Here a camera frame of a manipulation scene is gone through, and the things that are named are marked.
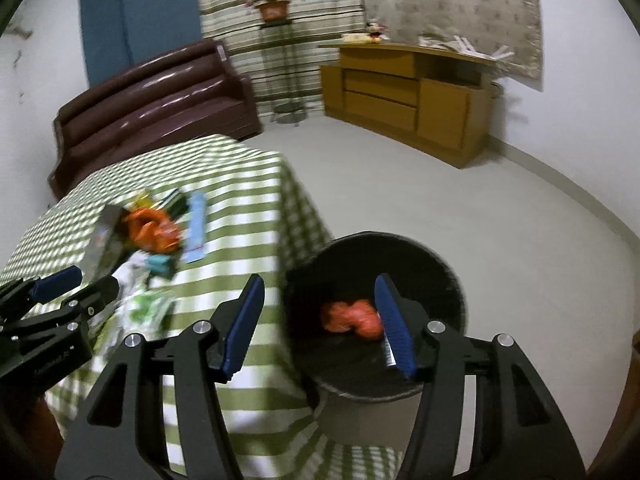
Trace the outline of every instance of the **gray floor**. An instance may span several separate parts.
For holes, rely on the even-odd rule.
[[[299,127],[269,124],[248,144],[286,155],[336,237],[394,232],[439,253],[462,282],[468,334],[514,336],[590,463],[620,400],[633,332],[632,255],[606,225],[508,160],[485,155],[456,170],[317,114]],[[328,396],[319,423],[339,442],[404,449],[417,401]],[[458,471],[468,467],[473,414],[465,403]]]

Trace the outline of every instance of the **cabinet door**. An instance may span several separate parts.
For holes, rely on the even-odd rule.
[[[468,92],[464,86],[422,79],[418,135],[446,148],[461,149],[468,111]]]
[[[342,69],[338,65],[321,65],[320,79],[324,107],[342,110]]]

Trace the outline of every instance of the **cabinet drawer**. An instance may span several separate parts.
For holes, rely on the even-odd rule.
[[[469,90],[422,79],[418,107],[418,136],[460,150],[465,136]]]
[[[415,131],[415,108],[377,97],[344,93],[344,111],[367,119],[390,124],[408,132]]]
[[[402,77],[415,77],[414,53],[375,48],[340,49],[340,66],[354,70],[382,72]]]
[[[415,79],[362,70],[345,70],[344,72],[345,90],[383,97],[409,106],[418,105],[420,83]]]

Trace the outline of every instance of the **blue ruler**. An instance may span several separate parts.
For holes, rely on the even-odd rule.
[[[204,193],[194,191],[189,198],[189,233],[182,260],[188,264],[204,258],[205,221],[207,203]]]

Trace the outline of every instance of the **teal object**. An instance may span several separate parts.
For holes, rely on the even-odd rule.
[[[152,254],[145,261],[146,268],[155,276],[170,280],[177,271],[175,258],[168,254]]]
[[[185,243],[185,250],[182,259],[191,264],[204,258],[204,242],[206,227],[207,202],[204,193],[194,191],[189,198],[189,232]]]

